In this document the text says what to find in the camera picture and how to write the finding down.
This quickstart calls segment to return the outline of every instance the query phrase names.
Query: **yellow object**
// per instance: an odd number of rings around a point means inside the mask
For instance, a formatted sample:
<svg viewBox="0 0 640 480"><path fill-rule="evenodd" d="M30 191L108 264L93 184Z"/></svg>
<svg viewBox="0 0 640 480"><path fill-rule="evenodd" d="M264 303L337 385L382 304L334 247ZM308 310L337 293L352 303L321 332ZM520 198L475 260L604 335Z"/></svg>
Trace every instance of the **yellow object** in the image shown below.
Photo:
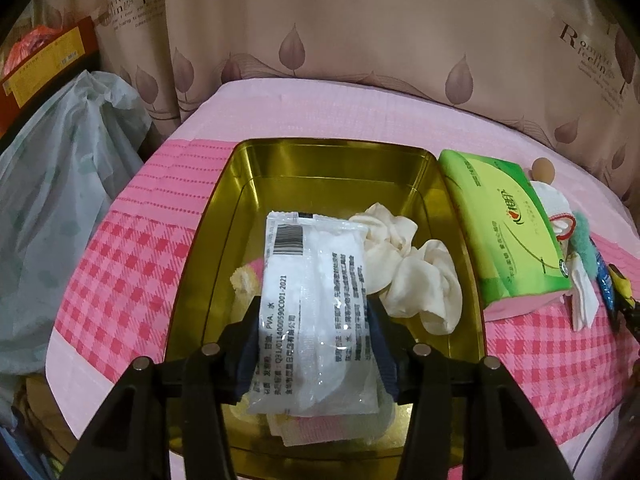
<svg viewBox="0 0 640 480"><path fill-rule="evenodd" d="M556 177L556 168L554 168L553 163L544 156L537 158L533 161L531 165L531 179L537 180L538 182L544 182L545 184L549 184L554 181Z"/></svg>
<svg viewBox="0 0 640 480"><path fill-rule="evenodd" d="M484 334L465 239L434 156L425 150L337 139L265 139L242 142L231 155L202 217L180 280L166 359L186 357L216 341L229 322L234 271L264 256L266 216L272 210L350 218L375 202L418 224L420 246L442 240L463 293L462 318L447 336L428 334L418 316L402 320L416 341L447 356L477 362ZM223 407L231 457L239 476L278 480L383 480L394 478L411 415L398 406L385 435L368 444L348 440L284 447L266 416ZM454 404L451 463L462 459L463 403ZM169 408L169 432L180 451L179 419Z"/></svg>
<svg viewBox="0 0 640 480"><path fill-rule="evenodd" d="M616 292L634 308L636 306L636 300L633 297L629 279L623 276L614 265L609 265L609 275L611 276L611 281L613 282L613 287L616 289Z"/></svg>
<svg viewBox="0 0 640 480"><path fill-rule="evenodd" d="M14 94L22 108L48 81L69 63L84 55L78 27L49 43L25 62L4 84L6 95Z"/></svg>

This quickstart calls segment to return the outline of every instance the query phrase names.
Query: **green sponge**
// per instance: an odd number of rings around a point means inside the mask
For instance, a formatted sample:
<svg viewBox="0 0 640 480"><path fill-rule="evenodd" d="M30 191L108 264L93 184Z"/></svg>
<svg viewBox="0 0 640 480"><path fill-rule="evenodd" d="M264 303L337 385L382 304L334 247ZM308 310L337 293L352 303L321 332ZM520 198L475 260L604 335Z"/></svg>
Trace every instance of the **green sponge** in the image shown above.
<svg viewBox="0 0 640 480"><path fill-rule="evenodd" d="M589 221L580 211L574 211L574 217L575 229L570 239L571 247L580 254L580 259L589 279L595 280L598 273L598 262L596 260L596 249L589 238Z"/></svg>

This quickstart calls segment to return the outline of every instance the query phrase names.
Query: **crumpled cloth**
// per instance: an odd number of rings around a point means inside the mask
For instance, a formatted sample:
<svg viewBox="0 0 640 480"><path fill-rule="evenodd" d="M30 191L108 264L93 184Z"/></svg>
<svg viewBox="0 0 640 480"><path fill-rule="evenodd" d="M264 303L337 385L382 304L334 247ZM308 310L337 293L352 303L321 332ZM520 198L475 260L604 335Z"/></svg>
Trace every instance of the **crumpled cloth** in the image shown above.
<svg viewBox="0 0 640 480"><path fill-rule="evenodd" d="M367 294L382 290L380 300L392 317L419 314L427 332L452 333L462 313L462 289L444 243L428 240L420 249L412 247L415 222L392 215L379 203L349 220L369 227L364 243Z"/></svg>

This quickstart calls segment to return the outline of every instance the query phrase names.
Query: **open tin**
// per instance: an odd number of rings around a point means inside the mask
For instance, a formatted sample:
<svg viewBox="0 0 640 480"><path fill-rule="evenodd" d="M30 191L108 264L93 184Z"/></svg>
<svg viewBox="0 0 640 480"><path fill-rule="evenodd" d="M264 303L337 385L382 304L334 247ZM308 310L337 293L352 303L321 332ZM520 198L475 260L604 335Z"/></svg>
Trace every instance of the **open tin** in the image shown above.
<svg viewBox="0 0 640 480"><path fill-rule="evenodd" d="M202 216L180 280L168 335L167 361L185 358L218 339L229 322L234 290L229 278L264 255L266 216L301 211L349 218L375 202L418 225L414 246L430 238L449 249L462 286L463 309L453 334L434 336L418 316L398 319L417 342L451 358L484 356L481 307L460 222L436 158L420 148L338 139L264 139L238 144ZM451 465L462 461L464 402L455 400ZM386 480L394 478L411 415L396 418L375 442L345 440L284 447L266 416L248 415L243 399L223 409L228 443L239 476L278 480ZM171 446L180 452L176 404L169 406Z"/></svg>

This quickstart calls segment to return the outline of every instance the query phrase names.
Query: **pink checkered tablecloth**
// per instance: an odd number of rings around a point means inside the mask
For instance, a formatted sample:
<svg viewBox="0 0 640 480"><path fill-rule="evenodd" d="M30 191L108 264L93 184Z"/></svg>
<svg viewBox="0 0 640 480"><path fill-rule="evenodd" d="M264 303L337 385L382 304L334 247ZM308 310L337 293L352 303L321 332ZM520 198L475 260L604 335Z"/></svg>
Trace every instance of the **pink checkered tablecloth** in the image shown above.
<svg viewBox="0 0 640 480"><path fill-rule="evenodd" d="M233 146L166 142L118 197L89 243L55 330L108 380L115 382L138 355L163 359L180 274ZM604 259L640 290L638 259L598 235L594 239ZM637 351L627 333L611 333L604 308L590 330L574 332L570 319L564 304L555 303L486 324L488 353L504 362L558 443L620 401Z"/></svg>

